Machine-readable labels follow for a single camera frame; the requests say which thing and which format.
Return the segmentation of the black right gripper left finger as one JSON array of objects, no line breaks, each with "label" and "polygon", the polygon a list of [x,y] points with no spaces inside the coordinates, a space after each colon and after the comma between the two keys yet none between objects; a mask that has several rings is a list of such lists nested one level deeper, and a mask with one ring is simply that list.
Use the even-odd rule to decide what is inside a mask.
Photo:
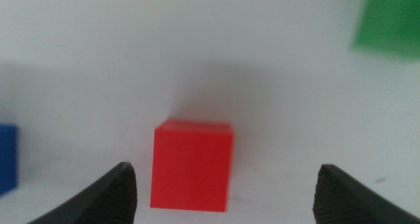
[{"label": "black right gripper left finger", "polygon": [[131,224],[137,209],[134,167],[121,162],[63,204],[31,221],[32,224]]}]

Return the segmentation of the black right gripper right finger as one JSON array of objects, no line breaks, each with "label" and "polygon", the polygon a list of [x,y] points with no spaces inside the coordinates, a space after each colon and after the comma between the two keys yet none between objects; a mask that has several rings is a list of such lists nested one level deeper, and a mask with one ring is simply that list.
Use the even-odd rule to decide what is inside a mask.
[{"label": "black right gripper right finger", "polygon": [[312,211],[317,223],[419,224],[418,217],[333,164],[318,172]]}]

